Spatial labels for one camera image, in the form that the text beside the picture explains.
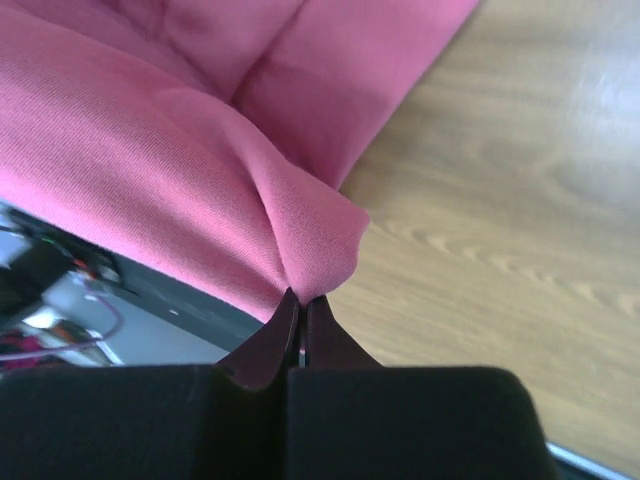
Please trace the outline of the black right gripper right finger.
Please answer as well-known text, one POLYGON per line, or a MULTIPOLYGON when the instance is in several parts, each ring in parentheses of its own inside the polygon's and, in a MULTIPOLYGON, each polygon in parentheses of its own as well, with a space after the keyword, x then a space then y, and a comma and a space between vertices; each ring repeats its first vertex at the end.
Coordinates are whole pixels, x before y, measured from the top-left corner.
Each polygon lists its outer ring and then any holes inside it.
POLYGON ((306 310, 307 363, 289 372, 289 479, 552 479, 532 398, 486 366, 378 364, 328 301, 306 310))

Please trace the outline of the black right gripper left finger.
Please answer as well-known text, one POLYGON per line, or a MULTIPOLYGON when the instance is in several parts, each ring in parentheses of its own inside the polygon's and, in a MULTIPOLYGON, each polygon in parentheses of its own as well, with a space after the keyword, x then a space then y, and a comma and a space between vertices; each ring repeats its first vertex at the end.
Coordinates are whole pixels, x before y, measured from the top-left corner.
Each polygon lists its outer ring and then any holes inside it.
POLYGON ((300 314, 213 365, 27 369, 1 382, 5 479, 279 479, 286 367, 300 314))

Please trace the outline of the pink t shirt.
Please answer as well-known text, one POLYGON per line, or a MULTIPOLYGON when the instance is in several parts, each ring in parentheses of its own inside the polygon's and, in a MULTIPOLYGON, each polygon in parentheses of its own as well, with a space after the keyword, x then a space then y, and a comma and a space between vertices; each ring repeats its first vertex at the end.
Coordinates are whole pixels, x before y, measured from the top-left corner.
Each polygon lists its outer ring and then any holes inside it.
POLYGON ((1 197, 267 320, 355 271, 339 191, 471 1, 5 1, 1 197))

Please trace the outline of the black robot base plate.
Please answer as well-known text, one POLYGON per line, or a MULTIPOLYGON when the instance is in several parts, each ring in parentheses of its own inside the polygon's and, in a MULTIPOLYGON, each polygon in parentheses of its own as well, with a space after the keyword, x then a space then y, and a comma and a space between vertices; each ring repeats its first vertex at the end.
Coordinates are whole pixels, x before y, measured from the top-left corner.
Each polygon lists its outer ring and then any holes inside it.
POLYGON ((18 328, 82 366, 214 363, 256 333, 249 314, 11 206, 1 207, 1 263, 47 240, 74 269, 46 290, 18 328), (81 351, 71 342, 90 341, 81 351))

